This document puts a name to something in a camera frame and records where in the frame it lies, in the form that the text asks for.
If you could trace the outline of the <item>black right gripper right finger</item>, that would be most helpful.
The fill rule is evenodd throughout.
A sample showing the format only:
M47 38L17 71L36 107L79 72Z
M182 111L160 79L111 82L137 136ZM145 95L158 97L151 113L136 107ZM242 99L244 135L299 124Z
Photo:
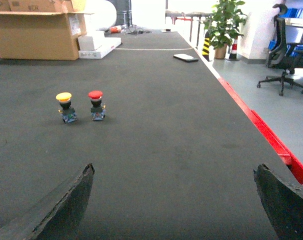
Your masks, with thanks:
M287 181L266 164L253 171L257 193L280 240L303 240L303 185Z

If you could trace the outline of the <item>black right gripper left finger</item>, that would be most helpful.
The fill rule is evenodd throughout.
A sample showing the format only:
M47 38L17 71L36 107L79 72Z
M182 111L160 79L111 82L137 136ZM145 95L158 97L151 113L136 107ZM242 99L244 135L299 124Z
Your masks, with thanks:
M94 174L91 163L78 170L23 215L0 228L0 240L75 240Z

